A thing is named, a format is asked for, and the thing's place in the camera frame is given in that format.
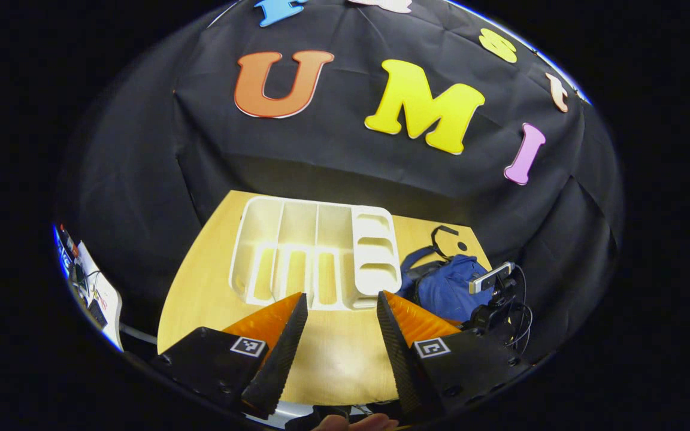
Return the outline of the blue schoolbag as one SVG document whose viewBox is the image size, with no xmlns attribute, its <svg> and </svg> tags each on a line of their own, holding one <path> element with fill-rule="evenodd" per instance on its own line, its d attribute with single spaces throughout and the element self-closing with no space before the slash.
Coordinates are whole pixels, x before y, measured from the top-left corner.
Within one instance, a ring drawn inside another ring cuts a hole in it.
<svg viewBox="0 0 690 431">
<path fill-rule="evenodd" d="M 474 311 L 487 305 L 494 296 L 493 287 L 476 287 L 474 281 L 486 275 L 476 256 L 441 251 L 437 234 L 446 232 L 457 236 L 448 226 L 435 227 L 431 245 L 408 254 L 400 265 L 401 287 L 397 295 L 449 321 L 468 321 Z"/>
</svg>

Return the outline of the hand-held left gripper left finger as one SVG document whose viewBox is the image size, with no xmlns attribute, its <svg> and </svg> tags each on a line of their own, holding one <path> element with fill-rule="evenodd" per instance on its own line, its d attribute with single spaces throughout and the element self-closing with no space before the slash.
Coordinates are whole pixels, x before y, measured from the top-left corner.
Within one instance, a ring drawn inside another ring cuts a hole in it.
<svg viewBox="0 0 690 431">
<path fill-rule="evenodd" d="M 307 295 L 295 293 L 224 330 L 194 329 L 152 366 L 213 405 L 267 419 L 279 405 L 307 317 Z"/>
</svg>

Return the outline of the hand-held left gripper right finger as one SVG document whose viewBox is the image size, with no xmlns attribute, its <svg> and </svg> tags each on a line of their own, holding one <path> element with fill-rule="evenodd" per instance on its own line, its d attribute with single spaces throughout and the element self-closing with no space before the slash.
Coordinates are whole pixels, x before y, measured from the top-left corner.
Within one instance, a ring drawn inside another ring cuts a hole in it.
<svg viewBox="0 0 690 431">
<path fill-rule="evenodd" d="M 408 422 L 473 409 L 531 371 L 495 336 L 459 330 L 391 292 L 378 294 L 376 314 Z"/>
</svg>

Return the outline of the white plastic bookshelf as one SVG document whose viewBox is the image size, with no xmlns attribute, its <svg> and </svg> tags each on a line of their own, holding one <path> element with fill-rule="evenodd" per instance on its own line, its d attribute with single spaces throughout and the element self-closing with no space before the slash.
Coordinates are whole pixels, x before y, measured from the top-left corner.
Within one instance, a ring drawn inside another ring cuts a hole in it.
<svg viewBox="0 0 690 431">
<path fill-rule="evenodd" d="M 303 293 L 310 310 L 372 308 L 401 286 L 394 219 L 380 207 L 257 196 L 243 209 L 228 283 L 244 303 Z"/>
</svg>

